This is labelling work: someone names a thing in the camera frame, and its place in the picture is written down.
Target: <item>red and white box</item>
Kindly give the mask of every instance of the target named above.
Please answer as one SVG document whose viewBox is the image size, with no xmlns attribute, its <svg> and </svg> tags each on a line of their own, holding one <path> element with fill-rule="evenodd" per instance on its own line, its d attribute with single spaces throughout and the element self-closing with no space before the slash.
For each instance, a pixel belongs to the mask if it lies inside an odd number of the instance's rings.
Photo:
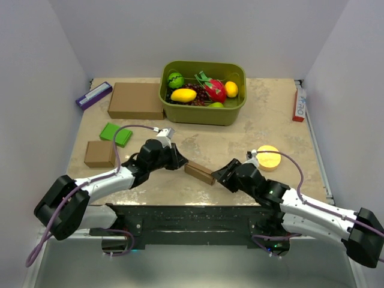
<svg viewBox="0 0 384 288">
<path fill-rule="evenodd" d="M 301 87 L 297 87 L 295 94 L 295 105 L 293 106 L 293 118 L 292 120 L 302 122 L 305 119 L 305 108 L 307 100 L 307 93 Z"/>
</svg>

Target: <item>red dragon fruit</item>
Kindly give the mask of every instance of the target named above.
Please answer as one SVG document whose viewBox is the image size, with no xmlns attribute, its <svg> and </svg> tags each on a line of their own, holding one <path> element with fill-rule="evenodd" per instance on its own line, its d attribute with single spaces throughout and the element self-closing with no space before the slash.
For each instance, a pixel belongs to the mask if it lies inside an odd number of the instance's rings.
<svg viewBox="0 0 384 288">
<path fill-rule="evenodd" d="M 227 93 L 224 85 L 219 81 L 205 76 L 204 72 L 201 71 L 200 77 L 195 74 L 195 78 L 199 81 L 207 92 L 208 96 L 213 102 L 224 103 L 227 98 Z"/>
</svg>

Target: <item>tabletop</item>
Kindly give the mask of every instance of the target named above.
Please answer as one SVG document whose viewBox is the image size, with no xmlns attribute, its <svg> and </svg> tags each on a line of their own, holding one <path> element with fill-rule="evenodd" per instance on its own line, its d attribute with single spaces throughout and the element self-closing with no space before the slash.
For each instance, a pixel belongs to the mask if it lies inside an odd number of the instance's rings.
<svg viewBox="0 0 384 288">
<path fill-rule="evenodd" d="M 159 78 L 95 78 L 91 89 L 107 81 L 159 83 Z M 292 79 L 247 79 L 247 102 L 240 110 L 235 123 L 228 127 L 198 124 L 180 124 L 165 120 L 111 119 L 108 106 L 111 94 L 84 111 L 72 151 L 67 174 L 84 178 L 110 169 L 89 168 L 84 164 L 88 141 L 99 140 L 99 134 L 108 123 L 120 126 L 143 124 L 152 127 L 172 127 L 176 133 L 172 141 L 180 153 L 211 170 L 218 170 L 233 158 L 245 161 L 247 151 L 262 145 L 272 145 L 293 157 L 304 171 L 302 193 L 326 202 L 326 190 L 320 175 L 310 132 L 305 122 L 292 121 L 296 86 Z M 118 148 L 122 162 L 140 150 L 155 133 L 132 128 L 133 135 L 126 147 Z M 272 172 L 263 172 L 273 179 L 296 188 L 300 181 L 297 168 L 282 157 L 280 165 Z M 258 205 L 242 191 L 231 193 L 215 183 L 210 186 L 186 174 L 184 169 L 161 169 L 151 173 L 148 181 L 127 191 L 120 191 L 102 198 L 95 204 L 116 205 Z"/>
</svg>

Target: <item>brown box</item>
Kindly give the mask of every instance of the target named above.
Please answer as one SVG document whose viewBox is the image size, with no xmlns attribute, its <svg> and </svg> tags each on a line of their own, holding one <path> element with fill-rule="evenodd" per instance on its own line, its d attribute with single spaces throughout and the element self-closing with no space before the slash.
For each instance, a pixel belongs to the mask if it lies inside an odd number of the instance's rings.
<svg viewBox="0 0 384 288">
<path fill-rule="evenodd" d="M 198 180 L 201 180 L 209 185 L 213 185 L 215 183 L 215 178 L 212 177 L 211 173 L 213 171 L 209 170 L 208 168 L 205 168 L 193 161 L 189 161 L 188 164 L 184 166 L 184 171 L 197 178 Z"/>
<path fill-rule="evenodd" d="M 113 168 L 116 154 L 112 141 L 89 141 L 84 163 L 90 168 Z"/>
<path fill-rule="evenodd" d="M 108 114 L 113 119 L 163 120 L 159 99 L 160 84 L 116 83 L 113 87 Z"/>
</svg>

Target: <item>white wall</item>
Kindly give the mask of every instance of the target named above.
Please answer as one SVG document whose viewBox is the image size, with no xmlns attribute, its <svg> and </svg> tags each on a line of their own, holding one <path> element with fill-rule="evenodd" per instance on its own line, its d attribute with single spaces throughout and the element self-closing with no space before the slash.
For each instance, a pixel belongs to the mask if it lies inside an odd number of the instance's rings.
<svg viewBox="0 0 384 288">
<path fill-rule="evenodd" d="M 50 0 L 91 77 L 159 77 L 174 60 L 303 78 L 347 0 Z"/>
<path fill-rule="evenodd" d="M 350 0 L 304 83 L 337 205 L 384 223 L 384 2 Z M 383 287 L 384 263 L 366 269 Z"/>
<path fill-rule="evenodd" d="M 37 238 L 33 209 L 65 173 L 88 87 L 46 0 L 0 9 L 0 286 L 21 287 Z"/>
</svg>

